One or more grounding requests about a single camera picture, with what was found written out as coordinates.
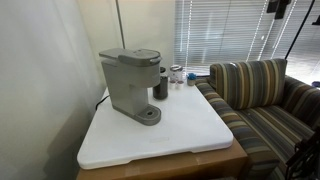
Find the gray coffee maker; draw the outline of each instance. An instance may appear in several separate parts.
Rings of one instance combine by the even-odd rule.
[[[157,124],[161,111],[149,104],[147,88],[160,83],[160,53],[115,48],[99,55],[113,108],[144,125]]]

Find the window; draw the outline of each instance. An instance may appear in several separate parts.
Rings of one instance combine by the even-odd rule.
[[[174,63],[207,75],[216,62],[284,58],[310,3],[292,0],[284,17],[274,19],[275,13],[266,13],[269,0],[176,1]],[[318,1],[288,57],[288,75],[297,77],[301,64],[306,75],[320,70],[320,26],[311,25],[319,10]]]

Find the striped upholstery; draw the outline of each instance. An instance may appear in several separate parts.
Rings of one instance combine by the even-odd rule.
[[[276,155],[213,90],[206,79],[198,79],[196,85],[248,154],[249,160],[240,179],[265,179],[268,177],[279,163]]]
[[[320,91],[317,88],[286,76],[284,91],[281,107],[313,129],[320,125]]]
[[[233,109],[279,104],[286,65],[284,59],[213,64],[210,84]]]
[[[294,154],[294,145],[303,138],[310,138],[314,132],[279,106],[249,108],[236,112],[277,154],[280,160],[278,176],[283,178],[285,163]]]

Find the wooden table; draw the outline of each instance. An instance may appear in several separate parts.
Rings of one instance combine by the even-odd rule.
[[[231,147],[201,153],[180,153],[135,160],[125,165],[80,169],[78,180],[209,179],[237,177],[247,154],[234,139]]]

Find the wall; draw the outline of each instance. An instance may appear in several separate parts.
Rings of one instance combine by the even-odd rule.
[[[96,62],[100,51],[122,47],[114,0],[78,0]],[[174,0],[119,0],[127,49],[151,49],[161,53],[161,66],[173,63]]]
[[[75,0],[0,2],[0,179],[74,179],[103,81]]]

